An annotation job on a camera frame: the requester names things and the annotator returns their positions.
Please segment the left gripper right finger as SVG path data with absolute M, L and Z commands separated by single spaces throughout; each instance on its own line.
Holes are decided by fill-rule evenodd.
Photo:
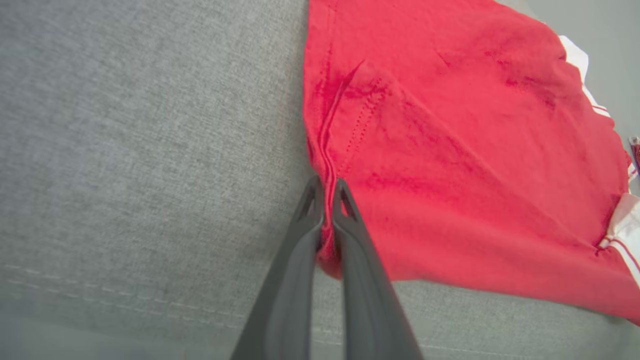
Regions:
M 347 360 L 422 360 L 423 354 L 343 178 L 334 187 L 334 243 L 341 255 Z

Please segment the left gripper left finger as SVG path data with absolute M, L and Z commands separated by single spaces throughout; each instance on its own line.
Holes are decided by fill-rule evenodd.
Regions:
M 302 192 L 231 354 L 233 360 L 310 358 L 313 278 L 325 221 L 322 181 Z

